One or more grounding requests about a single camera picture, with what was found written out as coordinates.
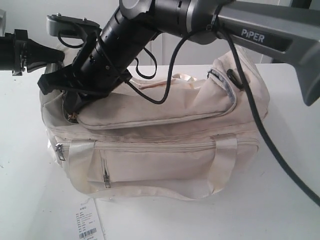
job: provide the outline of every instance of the piper logo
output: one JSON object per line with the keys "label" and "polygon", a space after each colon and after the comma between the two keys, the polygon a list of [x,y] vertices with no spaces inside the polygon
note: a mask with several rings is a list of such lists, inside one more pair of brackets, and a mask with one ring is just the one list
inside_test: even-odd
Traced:
{"label": "piper logo", "polygon": [[249,31],[247,29],[242,29],[241,33],[242,37],[246,37],[247,39],[253,39],[256,42],[264,43],[265,35],[262,35],[260,33],[254,32],[254,31]]}

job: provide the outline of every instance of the robotic arm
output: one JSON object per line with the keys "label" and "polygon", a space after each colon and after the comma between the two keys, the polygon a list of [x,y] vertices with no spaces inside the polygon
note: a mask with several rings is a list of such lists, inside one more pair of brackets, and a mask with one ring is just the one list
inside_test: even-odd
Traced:
{"label": "robotic arm", "polygon": [[[214,32],[205,31],[208,26]],[[131,79],[127,67],[161,33],[184,37],[201,29],[191,41],[206,45],[223,39],[219,31],[223,28],[234,43],[294,66],[306,105],[320,96],[316,10],[233,0],[119,0],[119,8],[102,30],[86,19],[61,15],[48,16],[47,27],[51,36],[83,40],[71,65],[44,74],[38,82],[44,94],[64,91],[69,114]]]}

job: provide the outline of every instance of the barcode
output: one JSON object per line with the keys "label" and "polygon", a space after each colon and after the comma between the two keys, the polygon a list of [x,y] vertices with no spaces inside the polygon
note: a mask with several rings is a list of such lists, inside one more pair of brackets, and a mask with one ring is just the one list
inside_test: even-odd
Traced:
{"label": "barcode", "polygon": [[86,232],[83,232],[83,233],[80,233],[79,234],[79,238],[80,239],[84,239],[85,237],[91,235],[91,234],[94,234],[97,232],[97,229],[96,228],[93,228],[93,229],[90,229],[89,231],[86,231]]}

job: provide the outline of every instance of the white table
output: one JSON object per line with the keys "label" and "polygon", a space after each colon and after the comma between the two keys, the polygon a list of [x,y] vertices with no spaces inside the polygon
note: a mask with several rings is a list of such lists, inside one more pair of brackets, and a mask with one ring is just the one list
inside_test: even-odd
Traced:
{"label": "white table", "polygon": [[[270,91],[264,121],[289,165],[320,194],[320,100],[303,104],[294,69],[259,64]],[[175,73],[204,78],[208,65],[176,66]],[[158,76],[167,75],[160,66]],[[141,67],[152,73],[151,67]],[[0,72],[0,239],[65,239],[62,209],[86,199],[47,151],[37,81]],[[141,197],[96,201],[108,240],[318,240],[320,208],[289,179],[266,145],[252,165],[235,172],[218,194],[195,202]]]}

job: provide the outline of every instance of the white bag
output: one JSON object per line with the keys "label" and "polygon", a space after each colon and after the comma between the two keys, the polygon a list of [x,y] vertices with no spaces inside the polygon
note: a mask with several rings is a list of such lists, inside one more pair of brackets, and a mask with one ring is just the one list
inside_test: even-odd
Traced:
{"label": "white bag", "polygon": [[[268,90],[244,50],[237,50],[264,118]],[[247,95],[229,80],[228,69],[238,75],[231,52],[214,61],[207,79],[174,75],[162,105],[123,83],[86,106],[79,124],[65,119],[60,91],[40,94],[49,140],[72,185],[94,198],[194,200],[222,190],[233,169],[246,165],[259,147]],[[165,80],[132,81],[153,99],[164,94]]]}

